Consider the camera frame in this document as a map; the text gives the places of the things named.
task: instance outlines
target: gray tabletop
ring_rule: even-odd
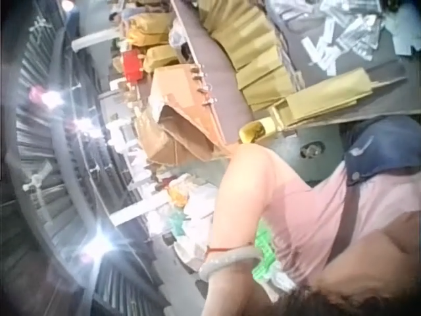
[[[306,86],[317,84],[328,77],[317,65],[310,64],[301,40],[309,37],[317,43],[324,29],[323,21],[312,21],[309,27],[303,26],[300,32],[291,31],[269,6],[266,6],[268,16],[284,34],[288,45],[288,53],[297,70],[303,74]],[[335,36],[341,29],[335,28]],[[337,74],[343,74],[358,67],[367,70],[372,80],[386,81],[405,75],[406,80],[376,90],[370,97],[359,101],[357,105],[345,110],[322,115],[315,121],[306,124],[317,126],[363,120],[379,115],[421,114],[421,80],[420,56],[398,58],[395,55],[391,34],[382,30],[378,50],[373,54],[372,61],[365,61],[352,51],[343,54],[337,60]]]

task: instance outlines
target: pink shirt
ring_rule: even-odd
[[[345,163],[311,188],[284,160],[278,156],[274,160],[278,187],[263,217],[272,229],[274,248],[284,272],[295,282],[312,279],[326,265],[339,227],[346,189]],[[361,184],[352,242],[383,228],[405,212],[420,209],[421,172],[375,176]],[[297,265],[291,267],[293,256]]]

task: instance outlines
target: white pillar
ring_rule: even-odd
[[[107,30],[99,31],[96,33],[89,34],[82,38],[75,39],[72,41],[72,49],[75,52],[83,48],[87,48],[89,46],[101,43],[103,41],[113,40],[114,38],[118,38],[120,36],[120,32],[118,28],[109,28]]]

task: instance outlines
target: apron button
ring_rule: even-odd
[[[358,172],[354,172],[351,176],[351,179],[357,181],[360,178],[360,174]]]

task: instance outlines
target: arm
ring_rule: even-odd
[[[236,248],[254,242],[257,225],[272,199],[275,173],[270,152],[258,145],[241,145],[220,185],[209,246]],[[238,263],[211,276],[203,316],[236,315],[269,303],[253,281],[251,265]]]

